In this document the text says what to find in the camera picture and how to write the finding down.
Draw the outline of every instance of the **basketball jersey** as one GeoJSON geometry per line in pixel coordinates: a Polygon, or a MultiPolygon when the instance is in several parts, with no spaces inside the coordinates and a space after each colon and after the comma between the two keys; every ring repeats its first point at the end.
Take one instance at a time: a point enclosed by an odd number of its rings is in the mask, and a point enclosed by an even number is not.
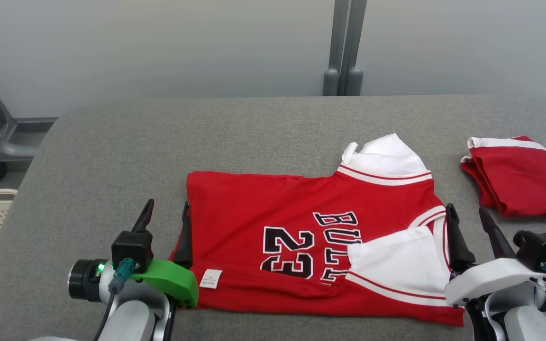
{"type": "Polygon", "coordinates": [[[395,134],[356,147],[330,177],[189,173],[199,308],[462,326],[431,172],[395,134]]]}

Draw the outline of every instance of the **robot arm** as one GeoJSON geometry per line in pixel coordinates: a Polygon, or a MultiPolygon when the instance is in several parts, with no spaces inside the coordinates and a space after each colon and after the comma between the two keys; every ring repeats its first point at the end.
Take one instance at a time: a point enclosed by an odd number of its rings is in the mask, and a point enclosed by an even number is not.
{"type": "Polygon", "coordinates": [[[189,270],[191,206],[185,203],[173,261],[153,259],[153,236],[146,229],[153,207],[150,199],[132,230],[115,239],[112,260],[78,260],[69,274],[71,298],[108,305],[94,340],[166,341],[172,335],[176,307],[197,306],[199,290],[189,270]],[[124,272],[127,264],[134,269],[124,272]]]}
{"type": "Polygon", "coordinates": [[[475,341],[546,340],[546,233],[519,231],[509,242],[483,207],[479,210],[495,260],[476,265],[452,204],[446,207],[451,280],[446,299],[464,306],[475,341]]]}

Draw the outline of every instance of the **gray fabric surface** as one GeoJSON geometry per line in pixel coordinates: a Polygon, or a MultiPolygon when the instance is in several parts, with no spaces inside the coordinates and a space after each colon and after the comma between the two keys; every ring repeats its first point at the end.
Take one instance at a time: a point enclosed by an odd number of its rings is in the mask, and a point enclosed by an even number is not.
{"type": "MultiPolygon", "coordinates": [[[[396,132],[455,204],[478,261],[492,259],[474,183],[459,169],[470,136],[526,134],[546,147],[546,100],[425,96],[280,99],[150,99],[82,108],[43,141],[0,233],[0,340],[56,335],[88,340],[105,306],[72,300],[79,259],[108,258],[148,198],[154,253],[180,231],[186,174],[195,170],[334,172],[343,149],[396,132]]],[[[503,220],[508,237],[546,231],[546,219],[503,220]]],[[[465,328],[409,319],[180,311],[175,340],[470,340],[465,328]]]]}

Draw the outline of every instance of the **white wall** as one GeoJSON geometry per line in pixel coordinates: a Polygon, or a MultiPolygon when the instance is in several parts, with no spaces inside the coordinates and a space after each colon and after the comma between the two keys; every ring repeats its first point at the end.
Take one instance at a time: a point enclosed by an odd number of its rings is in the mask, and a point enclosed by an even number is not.
{"type": "Polygon", "coordinates": [[[140,97],[321,95],[334,0],[0,0],[14,117],[140,97]]]}
{"type": "Polygon", "coordinates": [[[546,95],[546,0],[377,0],[356,67],[364,95],[546,95]]]}

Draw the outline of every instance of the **jersey tag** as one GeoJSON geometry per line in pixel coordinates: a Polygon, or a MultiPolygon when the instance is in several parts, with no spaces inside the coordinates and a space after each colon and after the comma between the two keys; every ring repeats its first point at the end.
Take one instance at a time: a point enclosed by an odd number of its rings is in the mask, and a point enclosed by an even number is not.
{"type": "Polygon", "coordinates": [[[216,289],[216,286],[218,285],[218,278],[222,273],[222,270],[207,269],[206,272],[204,272],[203,274],[203,278],[201,279],[201,283],[199,283],[199,286],[216,289]]]}

